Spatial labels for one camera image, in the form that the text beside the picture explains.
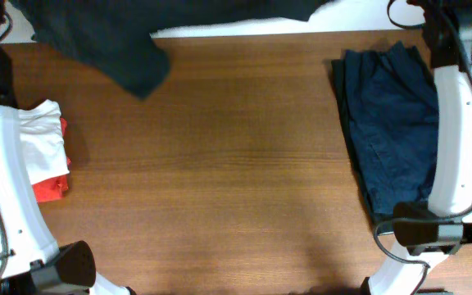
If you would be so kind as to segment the black Nike t-shirt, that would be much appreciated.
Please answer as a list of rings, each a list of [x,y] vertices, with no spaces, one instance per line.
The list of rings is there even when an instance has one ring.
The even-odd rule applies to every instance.
[[[34,41],[100,70],[128,93],[147,98],[170,60],[152,40],[159,30],[243,20],[307,21],[325,0],[14,0]]]

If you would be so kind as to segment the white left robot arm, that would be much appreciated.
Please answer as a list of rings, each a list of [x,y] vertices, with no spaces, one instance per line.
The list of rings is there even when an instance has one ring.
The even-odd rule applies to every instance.
[[[12,20],[0,1],[3,23]],[[48,229],[26,171],[11,59],[0,46],[0,294],[131,293],[97,272],[86,242],[61,247]]]

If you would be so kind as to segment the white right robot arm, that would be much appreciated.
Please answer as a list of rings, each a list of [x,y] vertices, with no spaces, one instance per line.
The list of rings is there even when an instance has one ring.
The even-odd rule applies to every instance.
[[[395,243],[363,294],[417,294],[428,273],[472,244],[472,1],[423,1],[424,40],[438,91],[438,159],[425,204],[402,202]]]

